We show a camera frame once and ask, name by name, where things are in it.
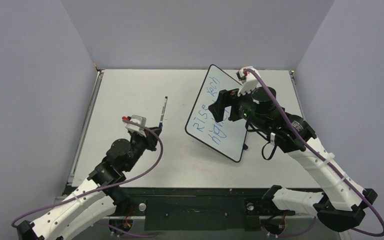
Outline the white whiteboard black frame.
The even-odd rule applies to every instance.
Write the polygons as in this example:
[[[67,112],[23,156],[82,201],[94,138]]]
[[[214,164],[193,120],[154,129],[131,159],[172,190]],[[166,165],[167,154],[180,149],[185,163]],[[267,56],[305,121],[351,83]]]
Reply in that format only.
[[[240,86],[228,73],[214,64],[210,65],[184,128],[189,136],[236,163],[241,161],[244,150],[246,122],[243,119],[229,121],[231,107],[225,108],[223,121],[216,122],[209,105],[217,100],[221,90],[238,89]]]

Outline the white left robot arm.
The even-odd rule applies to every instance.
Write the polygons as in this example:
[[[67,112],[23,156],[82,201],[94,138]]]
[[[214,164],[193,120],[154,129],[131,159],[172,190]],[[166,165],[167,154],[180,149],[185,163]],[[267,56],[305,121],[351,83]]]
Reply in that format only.
[[[103,217],[123,215],[129,209],[129,196],[120,187],[144,177],[160,162],[143,173],[127,178],[145,151],[164,149],[161,126],[139,126],[130,139],[115,140],[102,161],[63,201],[24,213],[11,223],[20,240],[71,240]]]

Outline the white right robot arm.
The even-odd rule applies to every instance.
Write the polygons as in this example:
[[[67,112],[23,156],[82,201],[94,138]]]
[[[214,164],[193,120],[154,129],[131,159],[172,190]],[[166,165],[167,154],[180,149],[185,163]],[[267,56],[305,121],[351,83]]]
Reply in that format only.
[[[318,218],[336,232],[355,230],[371,207],[377,193],[355,183],[326,152],[315,130],[300,116],[285,112],[276,100],[276,91],[256,88],[241,94],[238,89],[221,90],[208,107],[216,122],[245,120],[267,142],[296,160],[319,184],[319,192],[291,190],[272,186],[262,197],[269,213],[293,211]]]

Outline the white marker pen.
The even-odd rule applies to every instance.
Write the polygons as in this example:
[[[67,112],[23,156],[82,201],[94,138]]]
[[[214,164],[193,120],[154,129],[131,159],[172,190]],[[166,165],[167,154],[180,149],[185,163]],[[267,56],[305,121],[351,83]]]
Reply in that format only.
[[[164,116],[165,116],[165,112],[166,112],[166,108],[167,108],[167,102],[168,102],[168,96],[165,96],[164,97],[164,102],[163,102],[163,106],[162,106],[162,110],[161,110],[161,115],[160,115],[160,120],[159,120],[159,124],[164,122]]]

